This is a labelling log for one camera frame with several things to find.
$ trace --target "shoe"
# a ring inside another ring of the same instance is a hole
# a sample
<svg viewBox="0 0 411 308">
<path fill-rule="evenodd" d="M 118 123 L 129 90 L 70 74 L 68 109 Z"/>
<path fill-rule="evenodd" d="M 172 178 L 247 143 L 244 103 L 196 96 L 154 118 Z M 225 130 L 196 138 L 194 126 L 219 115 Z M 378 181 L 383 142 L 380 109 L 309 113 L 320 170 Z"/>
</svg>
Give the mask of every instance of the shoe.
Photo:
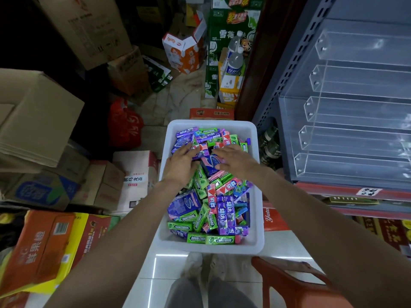
<svg viewBox="0 0 411 308">
<path fill-rule="evenodd" d="M 198 278 L 203 267 L 203 255 L 201 253 L 190 252 L 185 261 L 181 276 L 185 278 Z"/>
<path fill-rule="evenodd" d="M 227 257 L 224 254 L 213 254 L 213 257 L 211 258 L 208 281 L 211 281 L 213 277 L 219 277 L 224 280 L 226 277 L 227 268 Z"/>
</svg>

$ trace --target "left hand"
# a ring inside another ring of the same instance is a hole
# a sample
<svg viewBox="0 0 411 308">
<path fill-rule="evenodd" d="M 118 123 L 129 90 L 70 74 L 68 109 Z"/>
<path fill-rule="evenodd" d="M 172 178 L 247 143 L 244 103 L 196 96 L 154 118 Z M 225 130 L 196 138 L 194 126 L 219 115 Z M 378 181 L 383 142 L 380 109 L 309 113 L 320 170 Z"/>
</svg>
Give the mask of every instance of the left hand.
<svg viewBox="0 0 411 308">
<path fill-rule="evenodd" d="M 190 149 L 191 143 L 180 147 L 173 156 L 167 159 L 162 181 L 174 182 L 179 190 L 184 188 L 194 175 L 200 162 L 192 158 L 200 152 L 200 147 Z"/>
</svg>

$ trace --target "left forearm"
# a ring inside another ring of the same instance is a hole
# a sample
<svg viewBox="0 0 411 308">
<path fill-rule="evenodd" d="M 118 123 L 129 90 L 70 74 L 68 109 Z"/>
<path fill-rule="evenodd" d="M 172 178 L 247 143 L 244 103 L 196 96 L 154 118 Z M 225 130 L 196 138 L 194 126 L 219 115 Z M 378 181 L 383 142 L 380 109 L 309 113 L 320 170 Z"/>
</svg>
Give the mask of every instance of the left forearm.
<svg viewBox="0 0 411 308">
<path fill-rule="evenodd" d="M 122 307 L 167 206 L 179 191 L 161 181 L 70 272 L 48 307 Z"/>
</svg>

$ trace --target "white plastic bin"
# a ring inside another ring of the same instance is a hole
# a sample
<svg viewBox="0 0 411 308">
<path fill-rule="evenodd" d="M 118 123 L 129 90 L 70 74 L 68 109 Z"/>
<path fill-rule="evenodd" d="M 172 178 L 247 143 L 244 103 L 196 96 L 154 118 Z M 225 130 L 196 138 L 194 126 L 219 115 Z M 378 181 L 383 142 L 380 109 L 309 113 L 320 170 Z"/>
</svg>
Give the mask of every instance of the white plastic bin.
<svg viewBox="0 0 411 308">
<path fill-rule="evenodd" d="M 176 141 L 176 133 L 191 127 L 200 128 L 218 127 L 226 129 L 230 134 L 237 134 L 241 139 L 251 139 L 249 153 L 254 159 L 259 160 L 257 129 L 254 124 L 247 121 L 227 120 L 174 120 L 167 127 L 166 139 L 163 149 L 163 160 L 171 156 L 171 149 Z M 165 162 L 161 163 L 160 176 L 162 179 Z M 155 244 L 176 250 L 200 252 L 200 253 L 223 253 L 223 254 L 252 254 L 256 255 L 264 247 L 264 220 L 263 220 L 263 198 L 261 191 L 254 186 L 250 190 L 250 223 L 249 234 L 237 245 L 206 245 L 184 242 L 182 238 L 172 234 L 167 227 L 169 220 L 167 211 L 157 229 L 154 238 Z"/>
</svg>

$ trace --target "red plastic bag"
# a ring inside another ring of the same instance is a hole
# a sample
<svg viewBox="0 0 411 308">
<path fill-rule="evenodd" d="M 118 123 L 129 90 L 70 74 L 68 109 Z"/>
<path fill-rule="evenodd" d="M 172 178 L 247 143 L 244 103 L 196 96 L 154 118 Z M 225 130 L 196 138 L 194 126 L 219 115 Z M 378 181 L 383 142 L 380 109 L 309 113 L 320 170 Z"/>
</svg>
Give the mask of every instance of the red plastic bag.
<svg viewBox="0 0 411 308">
<path fill-rule="evenodd" d="M 127 101 L 118 97 L 111 104 L 109 118 L 110 146 L 132 149 L 141 145 L 141 129 L 144 121 L 134 111 L 127 108 Z"/>
</svg>

